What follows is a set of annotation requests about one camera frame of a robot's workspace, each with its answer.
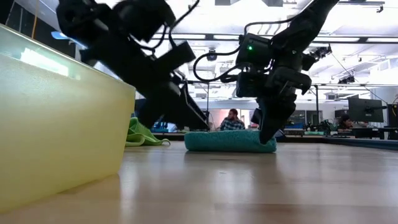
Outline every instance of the translucent bin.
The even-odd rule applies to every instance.
[[[117,173],[134,87],[0,26],[0,213]]]

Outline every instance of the folded towel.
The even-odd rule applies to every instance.
[[[275,152],[276,140],[261,144],[259,131],[252,130],[190,132],[185,134],[185,147],[196,152]]]
[[[159,146],[164,142],[170,144],[167,139],[159,140],[157,139],[149,129],[138,122],[138,118],[131,118],[129,131],[127,133],[126,147],[135,146]]]

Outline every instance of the green cloth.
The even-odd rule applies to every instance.
[[[138,122],[138,118],[131,118],[127,133],[126,147],[136,146],[160,146],[164,142],[170,144],[168,139],[159,140],[144,125]]]

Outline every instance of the wooden table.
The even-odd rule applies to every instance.
[[[275,154],[198,154],[173,142],[127,149],[119,175],[0,223],[397,223],[397,174],[394,151],[279,144]]]

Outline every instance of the person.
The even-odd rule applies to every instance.
[[[232,131],[232,130],[242,130],[244,128],[244,123],[238,118],[238,111],[236,109],[230,109],[228,117],[224,119],[221,123],[221,131]]]
[[[337,127],[338,132],[349,132],[351,131],[350,128],[353,127],[353,122],[350,120],[348,114],[344,114],[340,118],[339,125]]]

